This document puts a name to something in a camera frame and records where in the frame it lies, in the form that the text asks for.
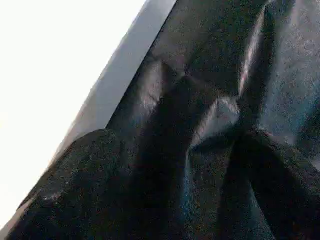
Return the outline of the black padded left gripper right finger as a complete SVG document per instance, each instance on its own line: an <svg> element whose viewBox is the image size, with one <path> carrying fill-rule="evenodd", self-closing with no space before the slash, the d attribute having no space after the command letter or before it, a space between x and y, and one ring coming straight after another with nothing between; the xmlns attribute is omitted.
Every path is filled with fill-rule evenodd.
<svg viewBox="0 0 320 240"><path fill-rule="evenodd" d="M233 152L278 240L320 238L320 172L295 147L264 131L249 131Z"/></svg>

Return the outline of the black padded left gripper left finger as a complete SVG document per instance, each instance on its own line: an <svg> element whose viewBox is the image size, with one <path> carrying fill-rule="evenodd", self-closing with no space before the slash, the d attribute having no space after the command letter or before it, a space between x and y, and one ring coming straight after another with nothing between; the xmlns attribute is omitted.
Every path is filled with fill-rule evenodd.
<svg viewBox="0 0 320 240"><path fill-rule="evenodd" d="M110 129L74 141L48 168L5 226L7 240L95 240L121 141Z"/></svg>

